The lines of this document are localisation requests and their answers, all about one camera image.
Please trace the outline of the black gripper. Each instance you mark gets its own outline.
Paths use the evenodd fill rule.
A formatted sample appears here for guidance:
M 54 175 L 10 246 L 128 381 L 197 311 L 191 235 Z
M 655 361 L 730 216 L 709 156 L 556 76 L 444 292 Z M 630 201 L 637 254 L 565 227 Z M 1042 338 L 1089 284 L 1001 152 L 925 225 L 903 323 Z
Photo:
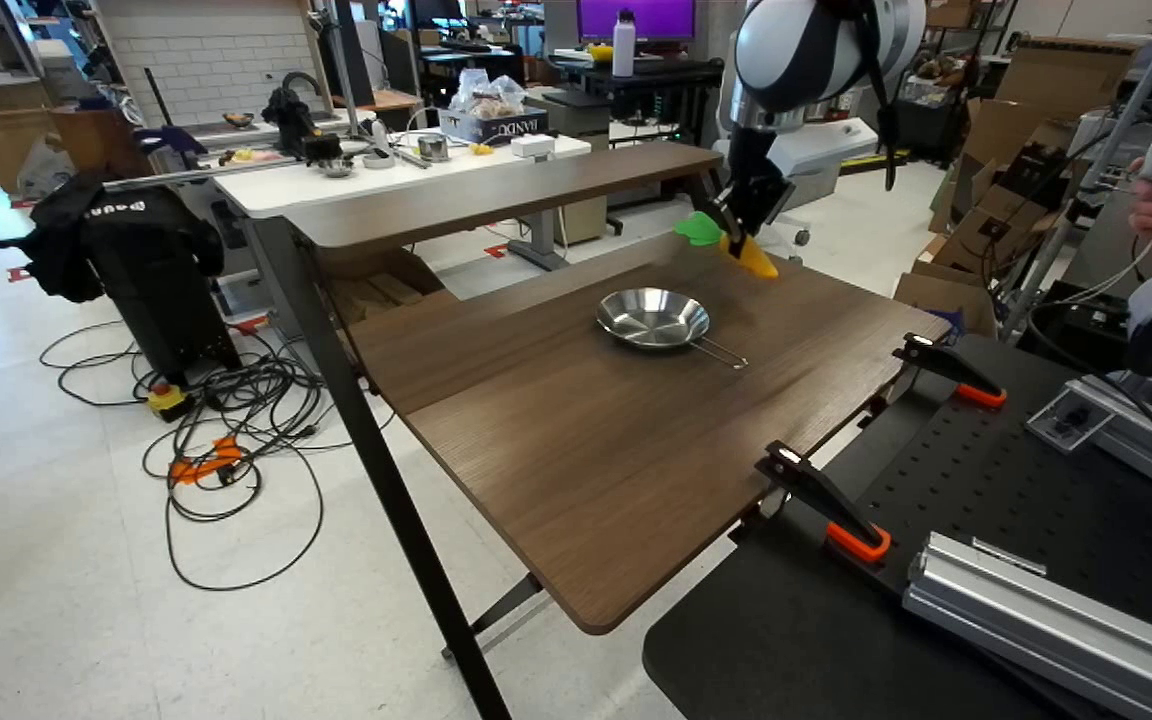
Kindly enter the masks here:
M 750 246 L 785 205 L 789 182 L 774 164 L 774 131 L 738 129 L 730 141 L 730 182 L 718 195 L 738 246 Z

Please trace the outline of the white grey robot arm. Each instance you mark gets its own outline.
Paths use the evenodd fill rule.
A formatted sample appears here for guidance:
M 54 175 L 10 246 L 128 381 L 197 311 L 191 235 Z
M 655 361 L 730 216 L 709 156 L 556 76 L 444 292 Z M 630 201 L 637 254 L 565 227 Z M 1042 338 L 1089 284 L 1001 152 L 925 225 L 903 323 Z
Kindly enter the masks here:
M 722 141 L 730 145 L 712 211 L 730 255 L 755 254 L 755 234 L 794 192 L 789 141 L 803 111 L 868 86 L 884 186 L 895 186 L 901 79 L 930 28 L 930 0 L 746 0 L 730 41 Z

